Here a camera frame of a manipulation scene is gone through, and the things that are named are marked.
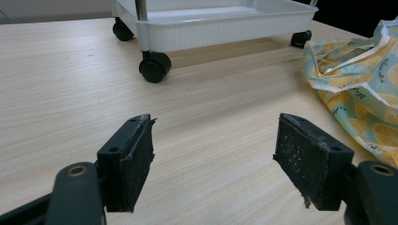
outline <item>screw hole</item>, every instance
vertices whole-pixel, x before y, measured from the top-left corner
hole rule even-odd
[[[84,174],[87,171],[85,166],[75,166],[68,170],[68,176],[75,177]]]
[[[119,151],[119,148],[116,148],[116,147],[109,149],[109,152],[112,152],[112,153],[117,152],[117,151]]]
[[[336,147],[336,146],[332,146],[332,147],[331,147],[331,150],[333,150],[333,151],[336,151],[336,152],[340,152],[340,151],[342,151],[342,149],[341,149],[341,148],[339,148],[339,147]]]
[[[380,166],[380,165],[372,165],[371,169],[379,174],[382,175],[387,175],[387,176],[393,176],[394,172],[392,170],[390,170],[389,168],[386,168],[384,166]]]

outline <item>cart wheel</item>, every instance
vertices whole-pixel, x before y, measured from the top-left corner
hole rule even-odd
[[[170,58],[165,53],[151,52],[140,63],[140,72],[147,82],[159,83],[172,67]]]
[[[305,32],[295,33],[292,36],[290,45],[304,49],[305,42],[307,42],[307,40],[311,40],[311,36],[312,33],[310,30],[307,30]]]
[[[115,18],[113,31],[116,37],[121,41],[128,41],[134,37],[131,30],[118,17]]]

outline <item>yellow patterned plastic bag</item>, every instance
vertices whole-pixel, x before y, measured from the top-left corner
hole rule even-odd
[[[304,70],[344,129],[398,167],[398,19],[381,21],[373,38],[309,41]]]

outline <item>crumpled plastic bag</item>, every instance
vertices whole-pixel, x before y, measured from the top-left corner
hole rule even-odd
[[[372,38],[307,42],[304,71],[343,128],[398,167],[398,18]]]

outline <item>light wood surface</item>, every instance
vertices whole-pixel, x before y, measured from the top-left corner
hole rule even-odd
[[[172,52],[158,84],[114,20],[0,25],[0,214],[52,191],[56,174],[150,113],[155,159],[133,214],[108,224],[344,224],[305,209],[275,151],[280,113],[309,119],[375,158],[340,127],[303,74],[292,34]],[[313,40],[356,37],[313,22]]]

